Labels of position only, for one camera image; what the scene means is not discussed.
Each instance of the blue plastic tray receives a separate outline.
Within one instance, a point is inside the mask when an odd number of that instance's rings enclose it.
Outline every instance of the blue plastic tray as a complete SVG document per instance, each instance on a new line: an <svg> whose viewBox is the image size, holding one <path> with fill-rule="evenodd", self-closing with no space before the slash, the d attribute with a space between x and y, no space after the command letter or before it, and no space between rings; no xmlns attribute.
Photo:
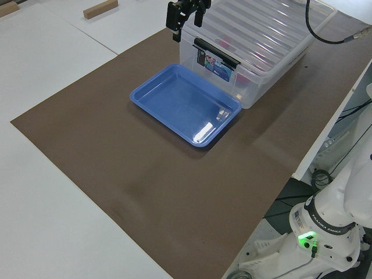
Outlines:
<svg viewBox="0 0 372 279"><path fill-rule="evenodd" d="M241 110L238 100L179 64L140 85L130 99L197 147L209 144Z"/></svg>

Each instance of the gray floor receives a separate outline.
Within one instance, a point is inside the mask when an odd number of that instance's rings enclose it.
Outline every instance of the gray floor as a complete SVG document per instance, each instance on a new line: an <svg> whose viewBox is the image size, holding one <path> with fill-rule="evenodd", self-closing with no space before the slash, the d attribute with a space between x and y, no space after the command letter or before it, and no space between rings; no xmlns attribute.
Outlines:
<svg viewBox="0 0 372 279"><path fill-rule="evenodd" d="M280 234L290 233L288 215L293 205L304 202L308 196L315 193L315 190L304 182L297 181L293 178L289 179L284 189L279 194L278 198L281 200L275 201L266 213L266 220L275 228ZM365 229L367 233L372 234L371 229ZM326 275L326 279L365 279L372 261L372 249L363 252L365 259L361 262L359 267L350 269L346 272L335 271Z"/></svg>

